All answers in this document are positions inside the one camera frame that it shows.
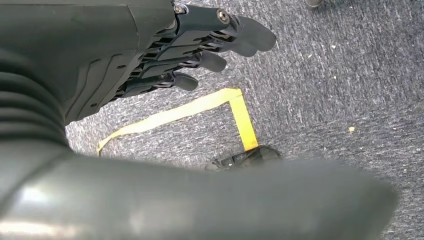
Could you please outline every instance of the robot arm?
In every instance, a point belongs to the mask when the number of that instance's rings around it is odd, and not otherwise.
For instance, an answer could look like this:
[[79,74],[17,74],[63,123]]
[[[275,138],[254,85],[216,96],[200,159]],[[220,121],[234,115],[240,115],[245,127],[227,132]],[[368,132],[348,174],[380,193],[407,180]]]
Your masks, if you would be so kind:
[[282,163],[208,174],[89,158],[65,125],[173,86],[181,68],[222,71],[276,37],[219,8],[170,0],[0,3],[2,240],[375,239],[396,194],[351,169]]

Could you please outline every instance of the floor marking tape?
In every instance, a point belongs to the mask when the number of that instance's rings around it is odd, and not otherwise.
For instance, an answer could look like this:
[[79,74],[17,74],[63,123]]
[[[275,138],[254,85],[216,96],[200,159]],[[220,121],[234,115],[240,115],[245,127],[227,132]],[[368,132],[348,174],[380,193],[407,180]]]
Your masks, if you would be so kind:
[[224,88],[174,109],[156,113],[144,120],[122,127],[98,143],[97,154],[100,156],[106,144],[116,137],[143,133],[161,125],[214,109],[226,102],[229,102],[231,106],[244,150],[248,151],[258,147],[258,141],[242,91],[240,89]]

